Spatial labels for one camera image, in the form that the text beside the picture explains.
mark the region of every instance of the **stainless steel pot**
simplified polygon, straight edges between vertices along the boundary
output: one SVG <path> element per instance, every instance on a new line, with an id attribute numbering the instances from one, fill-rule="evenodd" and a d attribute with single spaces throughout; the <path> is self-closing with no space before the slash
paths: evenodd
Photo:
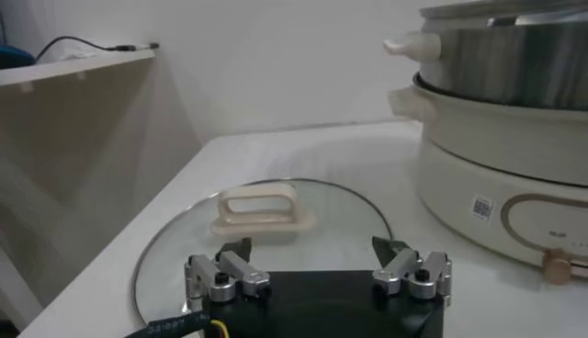
<path id="1" fill-rule="evenodd" d="M 441 94 L 588 110 L 588 1 L 480 1 L 421 10 L 422 31 L 386 41 Z"/>

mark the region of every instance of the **black cable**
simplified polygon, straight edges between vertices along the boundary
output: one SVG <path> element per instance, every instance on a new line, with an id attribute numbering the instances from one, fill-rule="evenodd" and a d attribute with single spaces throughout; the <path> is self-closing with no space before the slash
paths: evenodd
<path id="1" fill-rule="evenodd" d="M 2 43 L 7 45 L 8 39 L 6 38 L 6 25 L 4 24 L 4 16 L 0 11 L 0 29 L 2 29 Z"/>
<path id="2" fill-rule="evenodd" d="M 180 338 L 192 332 L 204 330 L 210 325 L 210 316 L 207 313 L 192 312 L 180 317 L 150 321 L 146 328 L 126 338 Z"/>
<path id="3" fill-rule="evenodd" d="M 64 39 L 72 39 L 75 41 L 79 41 L 82 43 L 85 43 L 88 46 L 92 46 L 96 49 L 102 50 L 102 51 L 115 51 L 116 47 L 102 47 L 102 46 L 98 46 L 95 43 L 92 43 L 90 41 L 84 40 L 84 39 L 80 39 L 77 37 L 70 37 L 70 36 L 62 36 L 59 38 L 55 38 L 53 39 L 51 42 L 49 42 L 41 51 L 40 53 L 37 55 L 37 58 L 35 58 L 35 60 L 38 62 L 40 60 L 40 58 L 49 50 L 49 48 L 51 48 L 51 46 L 53 46 L 55 43 L 64 40 Z"/>
<path id="4" fill-rule="evenodd" d="M 47 46 L 45 46 L 43 48 L 43 50 L 40 51 L 39 55 L 37 55 L 37 58 L 35 58 L 35 61 L 39 62 L 40 58 L 49 50 L 49 48 L 51 48 L 51 46 L 53 46 L 56 42 L 59 42 L 63 39 L 72 39 L 74 41 L 82 42 L 88 46 L 92 46 L 92 47 L 94 47 L 98 50 L 102 50 L 102 51 L 139 51 L 139 50 L 156 50 L 159 48 L 159 43 L 154 43 L 154 42 L 148 43 L 146 45 L 140 45 L 140 46 L 118 45 L 118 46 L 113 46 L 113 47 L 104 47 L 104 46 L 96 45 L 95 43 L 92 43 L 92 42 L 85 40 L 85 39 L 80 39 L 77 37 L 70 37 L 70 36 L 62 36 L 59 38 L 55 38 L 51 42 L 49 42 L 47 44 Z"/>

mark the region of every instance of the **pot handle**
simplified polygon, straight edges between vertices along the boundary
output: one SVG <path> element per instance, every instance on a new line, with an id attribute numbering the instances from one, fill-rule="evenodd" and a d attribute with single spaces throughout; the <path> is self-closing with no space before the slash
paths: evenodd
<path id="1" fill-rule="evenodd" d="M 433 62 L 441 56 L 441 39 L 434 33 L 408 32 L 383 44 L 390 55 L 404 55 L 416 62 Z"/>
<path id="2" fill-rule="evenodd" d="M 416 119 L 423 123 L 435 120 L 436 108 L 431 100 L 419 93 L 413 85 L 388 92 L 392 114 Z"/>

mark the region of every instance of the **knob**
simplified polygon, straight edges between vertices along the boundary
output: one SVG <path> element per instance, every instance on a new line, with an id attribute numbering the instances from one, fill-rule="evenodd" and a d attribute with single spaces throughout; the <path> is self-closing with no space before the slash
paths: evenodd
<path id="1" fill-rule="evenodd" d="M 565 285 L 571 279 L 570 256 L 561 249 L 547 250 L 543 255 L 543 278 L 553 285 Z"/>

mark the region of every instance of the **beige lid handle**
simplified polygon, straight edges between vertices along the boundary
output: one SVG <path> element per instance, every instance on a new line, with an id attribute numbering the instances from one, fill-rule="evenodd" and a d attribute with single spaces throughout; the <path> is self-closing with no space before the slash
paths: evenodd
<path id="1" fill-rule="evenodd" d="M 259 209 L 234 211 L 229 202 L 232 200 L 280 197 L 287 200 L 286 209 Z M 219 215 L 227 224 L 288 223 L 297 221 L 296 190 L 283 183 L 254 186 L 239 186 L 220 194 Z"/>
<path id="2" fill-rule="evenodd" d="M 267 197 L 283 198 L 287 208 L 260 208 L 236 211 L 230 202 L 255 200 Z M 245 234 L 265 231 L 302 231 L 311 228 L 315 218 L 298 203 L 296 189 L 285 183 L 268 183 L 239 186 L 220 193 L 219 218 L 211 224 L 219 235 Z"/>

